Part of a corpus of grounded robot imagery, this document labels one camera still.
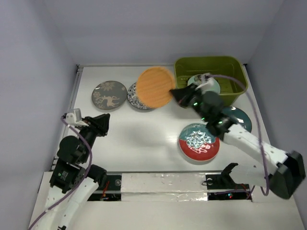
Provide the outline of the mint green flower plate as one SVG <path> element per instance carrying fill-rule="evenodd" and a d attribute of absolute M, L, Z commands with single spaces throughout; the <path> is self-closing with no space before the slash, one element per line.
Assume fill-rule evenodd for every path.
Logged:
<path fill-rule="evenodd" d="M 220 93 L 220 85 L 217 80 L 211 77 L 210 73 L 198 74 L 192 76 L 187 85 L 195 84 L 197 88 L 200 88 L 202 93 L 205 92 L 215 92 L 217 94 Z"/>

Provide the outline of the grey deer plate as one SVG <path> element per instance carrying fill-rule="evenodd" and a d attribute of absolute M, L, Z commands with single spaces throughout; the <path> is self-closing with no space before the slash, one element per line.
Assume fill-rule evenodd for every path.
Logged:
<path fill-rule="evenodd" d="M 91 98 L 96 108 L 113 110 L 124 104 L 127 98 L 127 88 L 121 82 L 108 80 L 95 87 Z"/>

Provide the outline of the orange woven plate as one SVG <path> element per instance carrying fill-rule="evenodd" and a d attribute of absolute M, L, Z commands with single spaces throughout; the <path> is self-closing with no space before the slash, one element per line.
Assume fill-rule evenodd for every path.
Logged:
<path fill-rule="evenodd" d="M 173 74 L 165 67 L 154 66 L 145 70 L 136 82 L 139 100 L 150 108 L 160 108 L 172 99 L 170 90 L 176 88 Z"/>

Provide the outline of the blue floral white plate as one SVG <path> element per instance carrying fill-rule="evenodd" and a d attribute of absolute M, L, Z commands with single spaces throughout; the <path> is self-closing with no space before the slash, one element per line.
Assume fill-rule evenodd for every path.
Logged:
<path fill-rule="evenodd" d="M 133 107 L 135 107 L 135 108 L 137 108 L 137 109 L 140 109 L 140 110 L 151 110 L 150 107 L 145 106 L 145 105 L 139 100 L 139 98 L 138 98 L 138 96 L 137 96 L 137 93 L 136 93 L 136 82 L 133 83 L 133 84 L 129 87 L 129 89 L 128 89 L 128 91 L 127 91 L 127 99 L 128 99 L 128 101 L 129 101 L 129 103 L 130 103 Z"/>

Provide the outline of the red and teal plate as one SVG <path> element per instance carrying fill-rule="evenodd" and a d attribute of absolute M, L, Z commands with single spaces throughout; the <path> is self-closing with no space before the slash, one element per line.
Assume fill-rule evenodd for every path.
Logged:
<path fill-rule="evenodd" d="M 220 149 L 219 138 L 213 136 L 205 124 L 192 123 L 182 129 L 178 144 L 183 155 L 195 164 L 212 160 Z"/>

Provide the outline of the dark teal plate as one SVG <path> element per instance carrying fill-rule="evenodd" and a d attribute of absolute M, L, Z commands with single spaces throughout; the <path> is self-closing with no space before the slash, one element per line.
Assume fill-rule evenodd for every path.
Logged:
<path fill-rule="evenodd" d="M 246 131 L 251 133 L 252 122 L 243 110 L 234 106 L 226 106 L 223 108 L 223 113 L 234 118 Z"/>

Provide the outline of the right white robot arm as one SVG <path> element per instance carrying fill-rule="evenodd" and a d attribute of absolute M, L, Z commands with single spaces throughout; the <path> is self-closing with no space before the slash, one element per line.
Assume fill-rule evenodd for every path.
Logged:
<path fill-rule="evenodd" d="M 263 171 L 248 170 L 238 176 L 239 165 L 229 164 L 221 173 L 224 187 L 247 183 L 265 187 L 282 199 L 290 199 L 305 180 L 304 160 L 299 152 L 275 148 L 262 141 L 260 136 L 256 137 L 245 130 L 234 118 L 223 112 L 224 103 L 217 93 L 202 93 L 195 85 L 171 89 L 170 93 L 178 105 L 190 107 L 200 116 L 210 134 L 263 165 Z"/>

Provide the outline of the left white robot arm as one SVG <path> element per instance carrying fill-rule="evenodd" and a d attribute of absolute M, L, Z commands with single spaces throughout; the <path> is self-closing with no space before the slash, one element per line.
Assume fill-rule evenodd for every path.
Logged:
<path fill-rule="evenodd" d="M 92 163 L 92 147 L 97 137 L 109 130 L 110 114 L 82 117 L 73 109 L 61 117 L 75 134 L 64 137 L 49 180 L 45 210 L 30 224 L 30 230 L 69 230 L 88 198 L 105 187 L 107 171 Z"/>

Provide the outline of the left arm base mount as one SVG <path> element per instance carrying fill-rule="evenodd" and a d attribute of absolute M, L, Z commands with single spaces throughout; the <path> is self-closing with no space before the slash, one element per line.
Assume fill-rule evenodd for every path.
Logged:
<path fill-rule="evenodd" d="M 107 175 L 104 186 L 99 187 L 87 201 L 121 201 L 121 174 Z"/>

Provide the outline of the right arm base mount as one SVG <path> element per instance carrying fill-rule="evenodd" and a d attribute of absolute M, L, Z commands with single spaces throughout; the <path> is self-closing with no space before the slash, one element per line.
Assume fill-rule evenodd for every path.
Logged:
<path fill-rule="evenodd" d="M 238 163 L 230 163 L 221 172 L 206 174 L 204 181 L 201 182 L 208 191 L 208 200 L 252 200 L 254 187 L 248 184 L 237 184 L 234 182 L 230 173 Z"/>

